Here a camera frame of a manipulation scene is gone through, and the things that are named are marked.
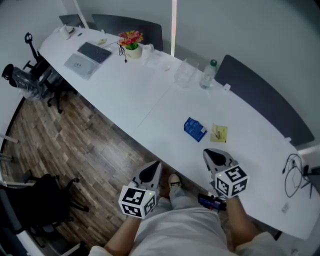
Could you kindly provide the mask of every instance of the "blue package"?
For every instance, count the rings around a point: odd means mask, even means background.
[[[201,141],[207,133],[206,128],[191,117],[184,123],[184,131],[190,134],[197,142]]]

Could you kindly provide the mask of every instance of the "water bottle cap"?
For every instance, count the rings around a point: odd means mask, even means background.
[[[217,66],[217,61],[216,61],[215,59],[212,59],[212,60],[210,61],[210,65],[211,65],[212,67],[216,67],[216,66]]]

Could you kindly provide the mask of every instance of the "clear plastic cup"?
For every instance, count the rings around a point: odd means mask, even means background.
[[[192,58],[186,58],[174,74],[174,82],[182,88],[190,88],[192,79],[199,67],[199,62]]]

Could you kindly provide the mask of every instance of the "yellow sticky note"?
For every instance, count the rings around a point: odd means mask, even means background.
[[[227,137],[228,137],[228,127],[219,126],[219,125],[215,125],[215,124],[212,126],[212,133],[210,136],[211,142],[226,143]]]
[[[105,38],[105,39],[100,39],[99,41],[98,41],[98,46],[99,45],[103,45],[103,44],[105,44],[106,43],[106,41],[107,41],[107,39]]]

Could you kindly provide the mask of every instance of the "white cube marker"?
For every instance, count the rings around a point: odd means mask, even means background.
[[[123,186],[118,203],[123,214],[144,219],[157,204],[156,192]]]
[[[244,191],[249,183],[249,176],[238,164],[215,174],[215,189],[227,198],[233,198]]]

